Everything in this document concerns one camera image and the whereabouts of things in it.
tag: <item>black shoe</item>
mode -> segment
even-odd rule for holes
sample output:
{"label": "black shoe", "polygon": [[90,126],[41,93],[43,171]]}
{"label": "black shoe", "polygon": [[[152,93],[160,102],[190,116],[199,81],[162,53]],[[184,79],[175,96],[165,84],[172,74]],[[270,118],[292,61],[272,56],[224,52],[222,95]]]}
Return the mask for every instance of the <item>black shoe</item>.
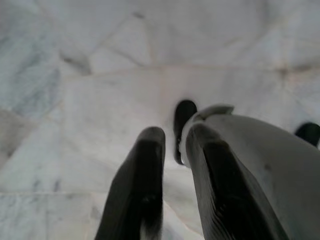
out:
{"label": "black shoe", "polygon": [[297,129],[295,135],[311,145],[318,147],[320,140],[320,126],[312,122],[305,123]]}
{"label": "black shoe", "polygon": [[184,129],[187,121],[197,112],[197,106],[193,101],[183,100],[181,101],[175,109],[174,113],[174,123],[173,123],[173,132],[175,136],[175,151],[174,159],[175,161],[183,165],[181,161],[181,153],[179,151],[179,145],[181,142],[182,130]]}

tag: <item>marble floor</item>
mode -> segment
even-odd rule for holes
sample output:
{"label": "marble floor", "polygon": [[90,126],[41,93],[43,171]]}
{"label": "marble floor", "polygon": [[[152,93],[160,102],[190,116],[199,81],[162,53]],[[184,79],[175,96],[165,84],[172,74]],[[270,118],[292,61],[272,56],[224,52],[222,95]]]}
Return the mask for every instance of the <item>marble floor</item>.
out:
{"label": "marble floor", "polygon": [[0,239],[93,240],[147,126],[166,132],[163,240],[203,240],[173,158],[183,98],[320,123],[320,1],[0,0]]}

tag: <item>foot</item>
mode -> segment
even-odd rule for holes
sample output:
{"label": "foot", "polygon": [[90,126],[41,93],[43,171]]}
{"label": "foot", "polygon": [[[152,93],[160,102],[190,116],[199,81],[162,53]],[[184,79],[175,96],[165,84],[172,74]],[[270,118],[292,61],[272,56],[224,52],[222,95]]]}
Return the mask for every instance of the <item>foot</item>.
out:
{"label": "foot", "polygon": [[320,126],[312,122],[305,123],[297,129],[295,135],[311,145],[318,147],[320,140]]}
{"label": "foot", "polygon": [[183,165],[181,160],[181,153],[179,150],[179,145],[181,142],[182,130],[184,129],[187,121],[197,112],[196,104],[190,100],[181,101],[175,109],[174,113],[174,123],[173,123],[173,132],[175,136],[175,151],[174,159],[175,161]]}

